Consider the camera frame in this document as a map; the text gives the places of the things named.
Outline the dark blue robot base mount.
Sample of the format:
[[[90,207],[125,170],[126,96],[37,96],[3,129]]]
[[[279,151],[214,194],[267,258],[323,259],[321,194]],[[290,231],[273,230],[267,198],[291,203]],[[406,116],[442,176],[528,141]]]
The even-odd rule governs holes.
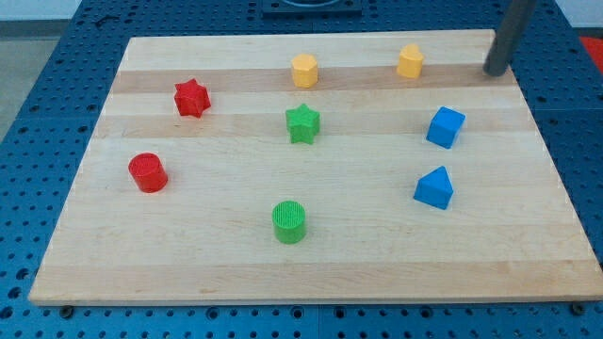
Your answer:
[[[328,14],[361,14],[361,0],[262,0],[263,17],[317,16]]]

